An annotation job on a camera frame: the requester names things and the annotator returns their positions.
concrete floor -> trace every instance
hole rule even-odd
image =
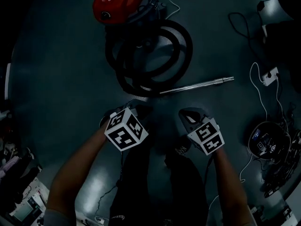
[[[256,59],[247,40],[234,32],[227,18],[230,12],[253,13],[260,0],[173,1],[181,11],[172,20],[188,30],[194,45],[191,64],[176,86],[225,76],[234,76],[235,81],[149,100],[157,115],[158,132],[156,146],[151,151],[148,182],[152,201],[159,208],[171,200],[164,148],[185,134],[178,118],[180,109],[202,107],[216,119],[226,142],[224,148],[238,173],[250,158],[244,145],[244,131],[254,117],[264,118],[257,91],[249,80],[249,69]],[[104,26],[95,20],[92,3],[93,0],[35,0],[13,53],[10,99],[22,143],[33,148],[38,156],[44,168],[39,179],[48,188],[62,164],[97,130],[103,113],[133,98],[123,92],[106,62]],[[168,11],[173,9],[168,3]],[[261,15],[265,24],[290,19],[277,0],[267,2]],[[259,22],[254,20],[249,26],[251,32],[256,31]],[[253,47],[267,61],[260,46],[255,43]],[[282,76],[282,105],[285,111],[289,102],[297,105],[295,124],[298,126],[300,96],[291,85],[286,67],[277,66]],[[252,75],[258,83],[257,72],[253,71]],[[267,88],[260,86],[260,91],[268,113],[275,117],[276,83]],[[188,157],[204,176],[208,157],[195,148],[189,151]],[[120,152],[107,143],[78,195],[76,210],[93,218],[99,197],[114,185],[119,170]],[[260,192],[260,164],[251,162],[243,173],[249,203],[264,205],[275,214],[281,195],[290,190],[300,173],[298,168],[285,187],[266,200]],[[217,195],[213,166],[206,188],[207,200],[211,202]],[[113,198],[111,193],[102,200],[99,215],[109,216]],[[220,214],[218,201],[211,212]]]

forearm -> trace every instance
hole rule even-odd
[[[250,223],[246,193],[222,148],[214,154],[214,163],[224,219],[231,225]]]
[[[102,126],[73,156],[63,165],[56,175],[49,193],[47,208],[71,216],[75,198],[84,184],[93,161],[105,143]]]

vacuum hose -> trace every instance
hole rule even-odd
[[[186,43],[186,53],[182,66],[174,76],[166,81],[156,82],[152,77],[158,76],[170,69],[177,62],[180,55],[180,43],[177,37],[161,27],[172,28],[182,35]],[[155,36],[163,36],[171,41],[174,48],[171,57],[165,64],[155,70],[139,72],[133,65],[135,49],[144,39]],[[155,20],[135,30],[135,34],[129,36],[129,39],[125,40],[121,45],[116,59],[113,56],[115,43],[116,40],[112,37],[108,36],[106,38],[106,59],[109,65],[115,70],[118,82],[123,90],[140,97],[159,97],[161,95],[160,92],[170,89],[185,74],[192,58],[193,45],[189,33],[180,24],[171,20]],[[131,78],[135,87],[128,84],[125,77]]]

white power adapter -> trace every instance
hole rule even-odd
[[[263,84],[265,86],[269,86],[272,82],[274,82],[278,77],[277,77],[277,74],[278,74],[278,69],[277,67],[273,68],[270,70],[270,73],[271,73],[271,77],[269,78],[268,74],[269,73],[266,73],[262,76],[262,79],[263,79]]]

person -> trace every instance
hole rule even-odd
[[[45,226],[76,224],[75,198],[94,159],[106,142],[104,131],[107,123],[59,170],[50,188],[44,216]],[[186,137],[181,137],[165,159],[171,170],[173,215],[164,223],[154,219],[147,188],[149,153],[152,147],[150,135],[143,143],[131,148],[125,159],[122,180],[118,183],[110,208],[109,226],[205,226],[208,215],[205,189],[197,168],[184,156],[189,148]],[[213,157],[224,224],[253,226],[246,194],[223,148],[216,150]]]

